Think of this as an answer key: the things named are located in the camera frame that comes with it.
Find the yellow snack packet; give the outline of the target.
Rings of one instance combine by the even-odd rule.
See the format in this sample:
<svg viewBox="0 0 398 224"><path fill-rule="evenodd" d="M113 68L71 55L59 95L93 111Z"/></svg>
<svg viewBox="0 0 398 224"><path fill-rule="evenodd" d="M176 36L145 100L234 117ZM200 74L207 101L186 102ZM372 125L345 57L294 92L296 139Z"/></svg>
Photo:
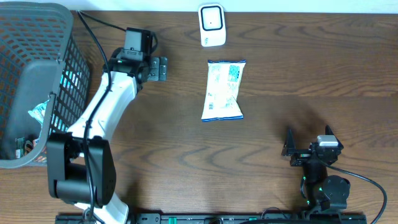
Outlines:
<svg viewBox="0 0 398 224"><path fill-rule="evenodd" d="M237 102L246 60L209 60L202 122L243 119Z"/></svg>

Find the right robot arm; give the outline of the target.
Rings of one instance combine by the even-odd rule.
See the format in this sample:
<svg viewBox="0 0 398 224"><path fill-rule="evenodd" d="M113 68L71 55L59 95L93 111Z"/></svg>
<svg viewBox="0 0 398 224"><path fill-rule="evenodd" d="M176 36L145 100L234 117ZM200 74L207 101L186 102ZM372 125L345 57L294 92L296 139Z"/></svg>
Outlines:
<svg viewBox="0 0 398 224"><path fill-rule="evenodd" d="M290 157L292 167L303 169L300 191L308 204L301 212L304 219L320 214L339 215L347 208L350 182L327 172L327 166L338 160L342 150L342 143L329 126L325 127L325 134L317 136L306 149L296 148L292 130L287 131L282 155Z"/></svg>

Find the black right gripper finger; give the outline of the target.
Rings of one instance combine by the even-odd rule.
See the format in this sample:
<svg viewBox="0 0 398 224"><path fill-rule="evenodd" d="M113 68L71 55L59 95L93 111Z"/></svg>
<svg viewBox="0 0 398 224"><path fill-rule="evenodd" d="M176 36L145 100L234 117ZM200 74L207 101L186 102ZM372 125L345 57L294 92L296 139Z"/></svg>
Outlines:
<svg viewBox="0 0 398 224"><path fill-rule="evenodd" d="M281 155L291 156L294 152L295 152L295 141L293 137L293 132L291 129L288 129Z"/></svg>
<svg viewBox="0 0 398 224"><path fill-rule="evenodd" d="M325 126L325 134L328 134L328 135L334 135L335 136L335 134L333 133L333 131L332 131L332 129L330 128L330 126L329 125L326 125ZM337 146L339 149L343 149L344 148L344 146L342 145L342 143L340 142L340 140L337 138L337 140L338 140L338 143L339 143L339 145Z"/></svg>

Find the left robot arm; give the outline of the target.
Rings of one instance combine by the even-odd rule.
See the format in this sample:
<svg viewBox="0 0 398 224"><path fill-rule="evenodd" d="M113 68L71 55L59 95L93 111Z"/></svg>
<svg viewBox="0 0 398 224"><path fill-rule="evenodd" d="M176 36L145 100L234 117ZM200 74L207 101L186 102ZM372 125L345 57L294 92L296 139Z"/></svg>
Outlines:
<svg viewBox="0 0 398 224"><path fill-rule="evenodd" d="M115 192L110 141L130 102L148 81L167 78L168 60L152 57L154 32L128 27L124 46L105 60L101 84L82 115L65 133L47 140L49 194L82 209L57 215L56 223L127 223L129 207Z"/></svg>

